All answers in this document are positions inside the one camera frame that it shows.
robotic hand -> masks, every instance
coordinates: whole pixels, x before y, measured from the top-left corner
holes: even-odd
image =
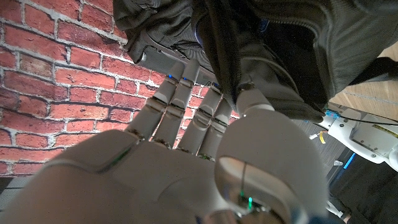
[[[1,223],[325,223],[315,146],[253,85],[228,128],[231,108],[213,85],[172,149],[198,68],[176,64],[124,132],[48,162]]]

yellow label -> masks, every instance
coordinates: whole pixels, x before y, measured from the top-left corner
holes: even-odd
[[[374,125],[372,125],[372,127],[375,127],[375,128],[377,128],[378,130],[384,131],[384,132],[389,133],[390,135],[394,136],[395,138],[398,138],[398,134],[397,134],[397,133],[395,133],[395,132],[393,132],[393,131],[390,131],[390,130],[388,130],[387,128],[383,128],[383,127],[380,126],[380,125],[374,124]]]

green led light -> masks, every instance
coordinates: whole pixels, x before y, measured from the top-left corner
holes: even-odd
[[[253,198],[249,197],[248,210],[251,210]]]

wooden floor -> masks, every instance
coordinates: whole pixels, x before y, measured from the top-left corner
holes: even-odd
[[[398,61],[398,42],[380,55]],[[348,86],[330,100],[368,113],[398,120],[398,82],[373,82]]]

red brick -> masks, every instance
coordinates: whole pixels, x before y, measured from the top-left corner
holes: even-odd
[[[182,129],[182,128],[180,128],[180,129],[178,130],[177,138],[182,138],[182,136],[184,135],[184,133],[185,133],[185,130]]]
[[[232,111],[232,116],[235,116],[235,117],[239,117],[239,114],[238,114],[238,112],[236,112],[236,111]]]
[[[31,118],[10,111],[3,111],[0,126],[33,133],[57,133],[63,129],[63,122]]]
[[[92,131],[94,121],[71,121],[67,124],[67,131]]]
[[[123,53],[117,40],[109,39],[96,32],[67,22],[59,23],[58,38],[69,40],[106,54],[120,56]]]
[[[98,6],[104,9],[106,12],[113,14],[113,5],[112,1],[109,0],[86,0],[88,3],[92,3],[95,6]]]
[[[100,106],[86,105],[51,105],[51,118],[87,118],[87,119],[104,119],[108,115],[108,108]]]
[[[195,96],[193,96],[193,97],[191,97],[191,100],[189,101],[189,106],[199,106],[200,105],[200,103],[201,103],[201,98],[198,98],[198,97],[195,97]]]
[[[13,27],[6,26],[5,30],[7,44],[22,47],[56,60],[65,61],[67,51],[65,50],[64,45],[58,44],[50,39],[31,32]]]
[[[21,6],[17,1],[1,0],[0,17],[21,23]]]
[[[100,55],[98,53],[72,47],[70,52],[70,62],[88,68],[100,67]]]
[[[87,4],[83,7],[81,21],[106,32],[109,32],[112,29],[112,17]]]
[[[10,51],[0,47],[0,66],[15,68],[15,61],[15,56]]]
[[[229,118],[229,124],[232,124],[236,120],[237,120],[236,118]]]
[[[27,71],[36,75],[51,78],[52,64],[43,60],[33,58],[28,55],[21,55],[20,67],[23,71]]]
[[[0,162],[0,174],[7,174],[8,173],[8,165]]]
[[[185,119],[183,125],[184,125],[184,126],[188,126],[189,123],[191,123],[191,119]]]
[[[60,134],[55,140],[55,146],[72,146],[94,135],[95,134]]]
[[[208,87],[203,87],[200,92],[200,96],[206,96],[207,91],[209,91]]]
[[[156,90],[157,90],[156,87],[140,84],[138,95],[152,97],[154,95],[154,93],[156,92]]]
[[[11,144],[11,138],[8,131],[0,129],[0,144]]]
[[[47,104],[42,100],[28,96],[19,96],[18,111],[45,117],[47,115]]]
[[[98,121],[96,125],[96,129],[98,131],[107,131],[111,129],[125,130],[128,126],[128,123],[116,123],[116,122],[107,122],[107,121]]]
[[[43,164],[17,163],[12,172],[14,175],[31,175],[37,173],[42,167]]]
[[[97,91],[89,88],[71,88],[70,101],[95,103]]]
[[[17,148],[0,147],[0,157],[10,161],[48,161],[60,154],[62,149],[52,150],[26,150]]]
[[[199,91],[200,91],[200,85],[193,86],[193,89],[192,89],[193,95],[199,95]]]
[[[17,134],[16,143],[18,146],[27,147],[47,147],[47,137],[37,136],[34,134]]]
[[[144,82],[148,81],[150,77],[150,71],[148,69],[110,57],[104,57],[102,69],[124,77],[136,78]]]
[[[152,71],[149,79],[152,80],[156,85],[160,85],[164,81],[165,77],[166,77],[166,75],[164,75],[164,74]]]
[[[0,88],[0,106],[3,108],[14,109],[18,105],[18,96],[8,90]]]
[[[145,99],[127,96],[120,93],[110,93],[103,91],[99,97],[99,102],[105,105],[122,106],[127,108],[141,109],[145,105]]]
[[[4,84],[22,93],[44,96],[52,100],[67,98],[67,89],[15,72],[5,72]]]
[[[122,122],[129,122],[131,111],[113,109],[110,113],[111,119]]]
[[[50,15],[28,5],[25,5],[25,22],[46,34],[54,34],[54,20]]]
[[[119,80],[119,83],[116,86],[116,89],[120,90],[120,91],[123,91],[123,92],[126,92],[126,93],[136,94],[137,86],[132,81]]]
[[[192,112],[191,108],[187,108],[185,110],[184,118],[192,118],[194,112],[195,110]]]
[[[175,140],[174,145],[173,145],[173,149],[175,149],[178,146],[178,144],[180,144],[180,141],[181,141],[181,139],[176,139]]]
[[[97,86],[114,89],[114,78],[95,72],[84,72],[75,69],[58,68],[55,81],[71,85]]]
[[[136,110],[135,112],[133,112],[132,119],[136,118],[136,116],[138,115],[139,112],[140,112],[139,110]]]
[[[80,2],[76,0],[32,0],[37,4],[40,4],[48,9],[53,9],[54,11],[61,12],[72,19],[77,19],[79,13]]]
[[[113,27],[113,34],[127,40],[127,35],[124,31],[118,29],[118,27]]]

